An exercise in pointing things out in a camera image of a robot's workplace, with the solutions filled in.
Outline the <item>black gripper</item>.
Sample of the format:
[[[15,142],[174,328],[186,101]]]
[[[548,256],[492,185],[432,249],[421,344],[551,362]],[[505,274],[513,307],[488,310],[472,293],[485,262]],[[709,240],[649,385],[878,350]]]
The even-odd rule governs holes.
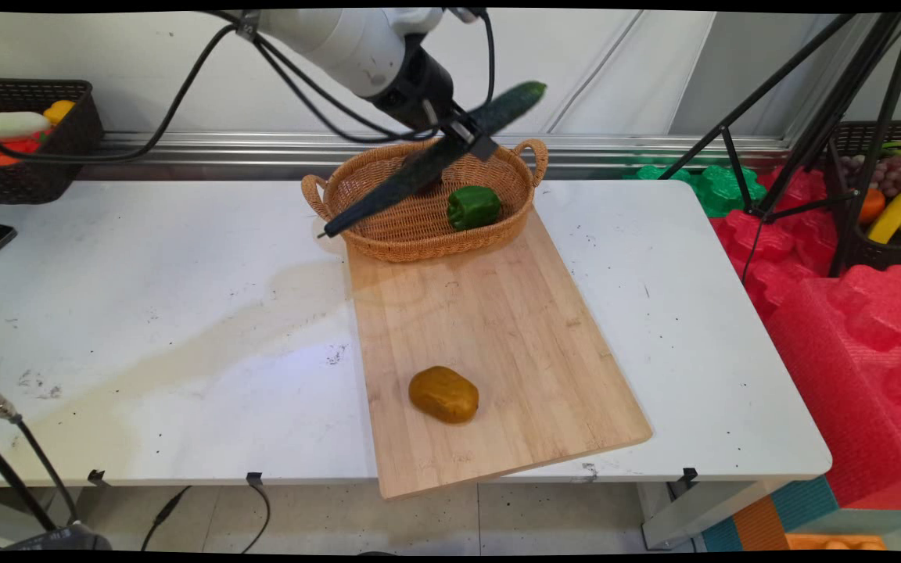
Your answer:
[[[466,153],[486,163],[498,144],[468,121],[469,115],[454,102],[453,78],[422,48],[405,50],[393,81],[369,103],[411,131],[443,132],[465,144]]]

